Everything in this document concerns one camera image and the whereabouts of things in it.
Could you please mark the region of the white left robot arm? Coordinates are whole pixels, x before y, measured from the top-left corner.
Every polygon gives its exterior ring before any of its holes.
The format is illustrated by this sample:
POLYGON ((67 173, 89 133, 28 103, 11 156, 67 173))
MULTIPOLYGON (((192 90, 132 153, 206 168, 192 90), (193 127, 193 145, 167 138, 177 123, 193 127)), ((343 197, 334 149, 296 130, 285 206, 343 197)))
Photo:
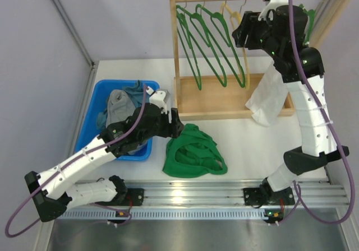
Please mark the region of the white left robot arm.
POLYGON ((77 206, 99 203, 119 206, 128 196, 120 177, 80 184, 78 181, 96 168, 128 154, 158 136, 177 138, 184 129, 176 108, 163 112, 145 103, 133 116, 110 124, 88 145, 55 167, 25 175, 25 181, 42 222, 52 221, 77 206))

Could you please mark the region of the green tank top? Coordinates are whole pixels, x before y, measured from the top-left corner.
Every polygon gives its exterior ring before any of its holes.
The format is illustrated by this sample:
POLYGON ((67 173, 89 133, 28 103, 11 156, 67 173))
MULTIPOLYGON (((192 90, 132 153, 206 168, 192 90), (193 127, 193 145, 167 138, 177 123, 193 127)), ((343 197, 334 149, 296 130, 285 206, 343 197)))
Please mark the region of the green tank top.
POLYGON ((168 141, 162 172, 175 178, 198 178, 224 175, 228 167, 213 138, 187 123, 178 138, 168 141))

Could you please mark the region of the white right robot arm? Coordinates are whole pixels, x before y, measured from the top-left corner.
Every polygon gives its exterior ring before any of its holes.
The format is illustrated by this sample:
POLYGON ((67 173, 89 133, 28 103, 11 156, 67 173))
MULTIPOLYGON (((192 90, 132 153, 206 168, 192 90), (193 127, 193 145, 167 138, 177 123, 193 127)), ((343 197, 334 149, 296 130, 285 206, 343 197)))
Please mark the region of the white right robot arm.
POLYGON ((283 163, 258 187, 262 196, 259 205, 290 198, 291 183, 306 172, 326 166, 349 155, 347 146, 338 147, 329 125, 325 94, 324 65, 320 52, 304 43, 308 16, 299 6, 279 6, 267 12, 264 19, 259 12, 246 11, 232 33, 236 47, 261 49, 274 61, 296 108, 301 129, 302 145, 284 153, 283 163))

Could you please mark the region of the yellow hanger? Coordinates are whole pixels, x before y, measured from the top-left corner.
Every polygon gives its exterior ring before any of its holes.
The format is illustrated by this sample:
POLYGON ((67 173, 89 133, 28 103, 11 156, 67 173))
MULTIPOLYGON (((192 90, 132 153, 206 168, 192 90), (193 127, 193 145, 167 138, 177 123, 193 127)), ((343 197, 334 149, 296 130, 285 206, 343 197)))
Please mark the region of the yellow hanger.
MULTIPOLYGON (((220 7, 220 12, 223 13, 224 11, 228 12, 232 29, 235 30, 241 23, 241 18, 242 18, 241 14, 237 11, 232 11, 226 2, 223 2, 220 7)), ((250 69, 248 66, 248 60, 247 60, 247 54, 246 54, 245 48, 242 48, 242 54, 243 54, 243 59, 244 59, 244 63, 245 63, 245 80, 246 80, 245 89, 249 90, 249 88, 250 88, 250 69)))

